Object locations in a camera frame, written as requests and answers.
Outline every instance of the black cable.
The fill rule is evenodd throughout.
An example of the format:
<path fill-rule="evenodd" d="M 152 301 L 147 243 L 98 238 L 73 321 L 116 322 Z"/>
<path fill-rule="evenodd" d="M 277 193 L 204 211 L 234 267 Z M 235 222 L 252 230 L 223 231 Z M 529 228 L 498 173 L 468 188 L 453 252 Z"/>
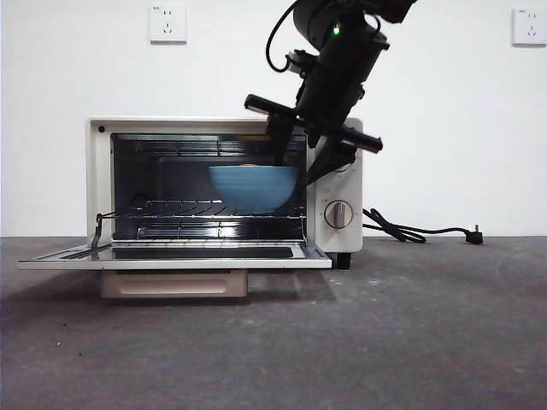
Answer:
<path fill-rule="evenodd" d="M 374 32 L 374 35 L 378 34 L 382 30 L 382 23 L 380 22 L 378 16 L 367 12 L 365 12 L 365 15 L 370 15 L 376 20 L 376 31 Z"/>
<path fill-rule="evenodd" d="M 279 21 L 277 22 L 277 24 L 275 25 L 275 27 L 273 28 L 272 32 L 270 33 L 270 37 L 268 39 L 268 42 L 266 43 L 266 60 L 268 61 L 268 64 L 270 65 L 270 67 L 276 71 L 277 73 L 284 73 L 285 71 L 287 71 L 289 69 L 289 66 L 291 65 L 291 61 L 289 60 L 289 58 L 287 56 L 285 56 L 286 60 L 287 60 L 287 63 L 285 64 L 285 66 L 283 68 L 278 68 L 274 65 L 274 63 L 272 62 L 272 58 L 270 56 L 270 47 L 272 45 L 272 41 L 274 41 L 274 37 L 275 37 L 275 34 L 277 34 L 277 31 L 279 30 L 279 28 L 281 27 L 281 25 L 283 24 L 283 21 L 285 21 L 285 19 L 287 18 L 287 16 L 292 12 L 292 10 L 294 10 L 294 8 L 297 6 L 297 4 L 300 3 L 300 0 L 296 0 L 296 2 L 294 2 L 287 10 L 286 12 L 284 12 L 284 14 L 281 16 L 281 18 L 279 19 Z"/>
<path fill-rule="evenodd" d="M 386 220 L 380 212 L 376 209 L 371 209 L 370 212 L 366 209 L 363 209 L 362 212 L 376 222 L 379 226 L 363 224 L 363 228 L 374 229 L 376 231 L 383 231 L 388 235 L 393 236 L 395 239 L 401 242 L 414 242 L 414 243 L 425 243 L 426 237 L 420 235 L 420 233 L 425 233 L 428 235 L 438 235 L 439 233 L 448 233 L 448 232 L 461 232 L 465 234 L 465 240 L 468 243 L 474 245 L 480 245 L 483 243 L 482 232 L 479 232 L 479 226 L 477 225 L 475 231 L 469 231 L 463 228 L 446 228 L 439 229 L 436 231 L 430 231 L 427 229 L 414 228 L 413 226 L 404 226 L 392 224 L 390 221 Z"/>

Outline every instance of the oven door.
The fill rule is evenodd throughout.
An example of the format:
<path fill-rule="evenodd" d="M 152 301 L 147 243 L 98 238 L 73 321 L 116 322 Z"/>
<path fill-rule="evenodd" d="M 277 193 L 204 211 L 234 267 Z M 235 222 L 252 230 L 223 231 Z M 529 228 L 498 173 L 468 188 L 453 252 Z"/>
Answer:
<path fill-rule="evenodd" d="M 20 269 L 181 270 L 330 268 L 331 259 L 304 241 L 139 241 L 89 245 L 20 261 Z"/>

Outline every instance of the electrical outlet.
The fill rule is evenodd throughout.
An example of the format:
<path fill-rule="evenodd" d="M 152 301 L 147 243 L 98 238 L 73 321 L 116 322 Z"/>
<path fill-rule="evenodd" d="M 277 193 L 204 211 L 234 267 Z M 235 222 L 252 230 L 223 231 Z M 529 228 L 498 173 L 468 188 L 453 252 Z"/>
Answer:
<path fill-rule="evenodd" d="M 181 3 L 157 4 L 150 8 L 152 44 L 186 44 L 186 6 Z"/>
<path fill-rule="evenodd" d="M 513 45 L 547 45 L 547 9 L 513 10 Z"/>

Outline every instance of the oven knob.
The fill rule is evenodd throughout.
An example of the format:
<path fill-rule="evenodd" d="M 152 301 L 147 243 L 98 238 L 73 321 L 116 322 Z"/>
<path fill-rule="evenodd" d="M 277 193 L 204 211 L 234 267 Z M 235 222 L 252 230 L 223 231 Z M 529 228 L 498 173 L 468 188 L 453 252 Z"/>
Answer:
<path fill-rule="evenodd" d="M 342 229 L 351 223 L 353 210 L 347 202 L 334 201 L 326 206 L 325 219 L 332 228 Z"/>

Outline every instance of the toaster oven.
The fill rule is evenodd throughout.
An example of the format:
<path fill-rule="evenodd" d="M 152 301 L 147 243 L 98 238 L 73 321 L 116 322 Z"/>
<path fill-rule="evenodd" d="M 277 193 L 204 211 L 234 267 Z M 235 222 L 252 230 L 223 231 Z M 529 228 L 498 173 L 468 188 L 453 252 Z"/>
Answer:
<path fill-rule="evenodd" d="M 100 271 L 103 297 L 245 296 L 250 269 L 348 268 L 362 248 L 361 152 L 271 214 L 219 198 L 209 167 L 273 165 L 265 130 L 263 119 L 90 120 L 87 241 L 19 268 Z M 319 150 L 295 128 L 284 165 L 304 175 Z"/>

